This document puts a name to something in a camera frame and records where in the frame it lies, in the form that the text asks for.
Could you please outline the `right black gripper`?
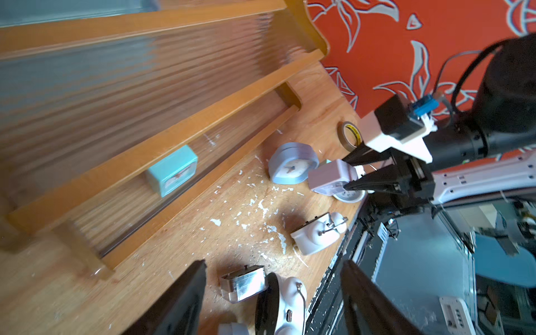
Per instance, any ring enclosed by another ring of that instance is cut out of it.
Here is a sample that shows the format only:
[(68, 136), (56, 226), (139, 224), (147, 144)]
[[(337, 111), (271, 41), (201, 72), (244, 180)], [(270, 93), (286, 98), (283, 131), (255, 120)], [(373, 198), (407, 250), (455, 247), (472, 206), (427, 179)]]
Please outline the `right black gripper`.
[(351, 166), (383, 162), (377, 171), (346, 184), (346, 191), (381, 193), (397, 209), (423, 206), (433, 198), (436, 183), (428, 165), (396, 149), (377, 152), (361, 143), (342, 161)]

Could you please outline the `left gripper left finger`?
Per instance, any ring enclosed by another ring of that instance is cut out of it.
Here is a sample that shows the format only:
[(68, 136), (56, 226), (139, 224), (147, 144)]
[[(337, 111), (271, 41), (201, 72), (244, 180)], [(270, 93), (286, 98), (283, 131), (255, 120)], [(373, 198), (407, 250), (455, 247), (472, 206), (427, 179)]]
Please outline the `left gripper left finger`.
[(125, 334), (197, 334), (207, 282), (204, 260), (194, 261)]

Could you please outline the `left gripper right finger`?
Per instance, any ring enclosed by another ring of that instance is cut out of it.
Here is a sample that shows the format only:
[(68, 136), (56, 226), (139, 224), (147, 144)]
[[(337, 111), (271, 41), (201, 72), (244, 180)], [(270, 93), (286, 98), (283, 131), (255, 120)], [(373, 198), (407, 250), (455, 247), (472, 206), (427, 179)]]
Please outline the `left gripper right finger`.
[(349, 334), (421, 334), (351, 260), (341, 270), (343, 310)]

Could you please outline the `lilac square alarm clock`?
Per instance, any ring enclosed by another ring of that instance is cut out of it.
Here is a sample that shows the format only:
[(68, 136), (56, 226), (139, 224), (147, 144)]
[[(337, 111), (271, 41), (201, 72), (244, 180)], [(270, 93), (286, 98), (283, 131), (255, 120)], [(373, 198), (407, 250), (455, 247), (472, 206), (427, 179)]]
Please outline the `lilac square alarm clock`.
[(344, 186), (356, 180), (358, 173), (355, 167), (340, 159), (325, 163), (308, 173), (310, 190), (321, 195), (343, 193)]

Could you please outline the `teal square alarm clock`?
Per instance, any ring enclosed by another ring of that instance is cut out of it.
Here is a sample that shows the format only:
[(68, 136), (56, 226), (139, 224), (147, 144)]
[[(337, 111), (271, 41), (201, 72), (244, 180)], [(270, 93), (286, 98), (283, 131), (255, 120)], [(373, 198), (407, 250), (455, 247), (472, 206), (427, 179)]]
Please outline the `teal square alarm clock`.
[(151, 166), (145, 176), (153, 191), (164, 198), (195, 175), (198, 156), (188, 145)]

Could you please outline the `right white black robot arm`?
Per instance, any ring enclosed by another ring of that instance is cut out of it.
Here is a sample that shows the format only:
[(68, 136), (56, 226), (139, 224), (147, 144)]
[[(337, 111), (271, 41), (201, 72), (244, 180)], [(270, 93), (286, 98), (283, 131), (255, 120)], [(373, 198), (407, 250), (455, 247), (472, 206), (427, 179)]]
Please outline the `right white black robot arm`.
[(535, 143), (535, 35), (498, 41), (477, 53), (450, 96), (433, 91), (409, 102), (395, 95), (360, 124), (363, 142), (344, 159), (349, 166), (392, 165), (343, 187), (371, 191), (386, 212), (425, 203), (535, 185), (519, 161), (447, 169), (500, 156)]

